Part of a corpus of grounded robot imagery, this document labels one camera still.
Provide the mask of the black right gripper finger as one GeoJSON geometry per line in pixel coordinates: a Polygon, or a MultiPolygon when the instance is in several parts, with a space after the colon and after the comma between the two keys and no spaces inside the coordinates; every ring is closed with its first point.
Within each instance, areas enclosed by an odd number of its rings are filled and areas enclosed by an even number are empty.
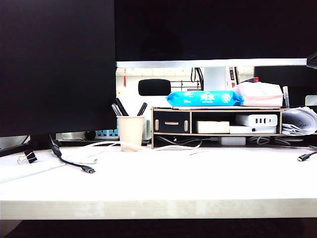
{"type": "Polygon", "coordinates": [[[317,52],[307,57],[306,66],[309,68],[317,69],[317,52]]]}

